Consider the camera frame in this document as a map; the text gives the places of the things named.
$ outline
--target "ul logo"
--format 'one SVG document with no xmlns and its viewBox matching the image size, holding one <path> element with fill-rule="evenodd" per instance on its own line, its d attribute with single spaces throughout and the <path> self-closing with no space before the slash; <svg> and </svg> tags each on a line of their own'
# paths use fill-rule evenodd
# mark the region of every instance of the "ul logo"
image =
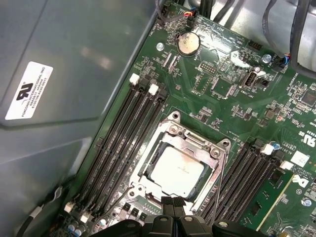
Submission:
<svg viewBox="0 0 316 237">
<path fill-rule="evenodd" d="M 21 90 L 18 93 L 18 96 L 16 97 L 16 100 L 22 100 L 24 98 L 29 97 L 29 92 L 31 91 L 33 87 L 33 83 L 25 84 L 21 87 Z"/>
</svg>

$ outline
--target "cpu socket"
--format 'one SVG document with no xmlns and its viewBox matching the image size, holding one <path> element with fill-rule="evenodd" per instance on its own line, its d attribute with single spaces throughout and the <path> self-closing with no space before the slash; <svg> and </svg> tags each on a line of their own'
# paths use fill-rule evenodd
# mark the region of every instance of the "cpu socket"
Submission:
<svg viewBox="0 0 316 237">
<path fill-rule="evenodd" d="M 162 196 L 183 197 L 186 211 L 195 212 L 220 177 L 231 142 L 209 141 L 184 127 L 180 116 L 174 111 L 158 125 L 130 184 L 144 187 L 142 195 L 155 202 Z"/>
</svg>

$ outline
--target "side panel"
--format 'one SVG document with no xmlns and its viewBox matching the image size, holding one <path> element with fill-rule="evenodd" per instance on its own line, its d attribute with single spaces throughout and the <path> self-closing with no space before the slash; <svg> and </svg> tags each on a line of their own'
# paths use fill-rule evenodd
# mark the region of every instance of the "side panel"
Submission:
<svg viewBox="0 0 316 237">
<path fill-rule="evenodd" d="M 153 11 L 147 0 L 0 3 L 0 236 L 77 172 Z M 53 72 L 32 118 L 5 120 L 30 61 Z"/>
</svg>

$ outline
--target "white label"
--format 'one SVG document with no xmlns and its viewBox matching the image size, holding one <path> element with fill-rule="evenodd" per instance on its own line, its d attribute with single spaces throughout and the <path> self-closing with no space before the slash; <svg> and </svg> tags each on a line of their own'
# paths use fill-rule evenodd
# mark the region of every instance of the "white label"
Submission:
<svg viewBox="0 0 316 237">
<path fill-rule="evenodd" d="M 306 164 L 306 162 L 309 160 L 309 156 L 299 152 L 299 151 L 296 151 L 291 159 L 291 161 L 296 164 L 296 165 L 299 165 L 300 167 L 304 167 L 304 165 Z"/>
<path fill-rule="evenodd" d="M 5 120 L 29 119 L 33 116 L 52 72 L 50 66 L 28 63 Z"/>
</svg>

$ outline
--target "cable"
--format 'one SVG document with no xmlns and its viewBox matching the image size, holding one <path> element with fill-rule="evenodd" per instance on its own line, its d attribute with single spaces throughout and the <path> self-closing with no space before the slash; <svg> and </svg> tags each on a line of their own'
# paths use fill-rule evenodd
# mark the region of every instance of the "cable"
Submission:
<svg viewBox="0 0 316 237">
<path fill-rule="evenodd" d="M 210 19 L 210 18 L 211 18 L 212 7 L 213 7 L 213 0 L 208 0 L 208 1 L 207 1 L 206 15 L 205 15 L 205 17 L 206 17 L 207 19 Z"/>
<path fill-rule="evenodd" d="M 205 16 L 206 6 L 207 6 L 207 0 L 201 0 L 201 3 L 199 5 L 199 13 L 202 16 Z"/>
<path fill-rule="evenodd" d="M 299 52 L 299 48 L 301 44 L 301 37 L 302 37 L 303 28 L 305 25 L 305 21 L 306 21 L 310 4 L 311 4 L 311 0 L 298 1 L 294 19 L 293 19 L 292 29 L 291 29 L 290 64 L 297 73 L 316 79 L 316 72 L 310 69 L 307 69 L 298 63 L 298 52 Z"/>
<path fill-rule="evenodd" d="M 263 30 L 263 34 L 264 34 L 265 38 L 267 39 L 267 41 L 268 41 L 269 45 L 271 46 L 271 48 L 274 50 L 274 52 L 280 58 L 283 58 L 284 54 L 277 49 L 277 46 L 275 45 L 275 43 L 272 40 L 272 37 L 271 37 L 271 34 L 270 34 L 270 30 L 269 30 L 269 23 L 268 23 L 270 10 L 271 10 L 271 8 L 274 6 L 274 4 L 276 2 L 277 2 L 277 0 L 270 0 L 269 1 L 268 6 L 267 6 L 265 12 L 263 13 L 263 17 L 262 17 L 262 30 Z"/>
<path fill-rule="evenodd" d="M 223 8 L 214 17 L 213 21 L 216 23 L 219 23 L 223 19 L 223 17 L 226 15 L 228 10 L 231 8 L 231 6 L 234 4 L 234 2 L 235 0 L 227 0 Z"/>
<path fill-rule="evenodd" d="M 164 17 L 163 13 L 161 12 L 159 0 L 155 0 L 155 3 L 156 3 L 156 10 L 157 10 L 158 16 L 163 22 L 172 22 L 172 21 L 179 20 L 182 17 L 185 17 L 185 15 L 180 14 L 180 15 L 176 15 L 176 16 L 171 17 L 171 18 L 166 18 L 166 17 Z"/>
</svg>

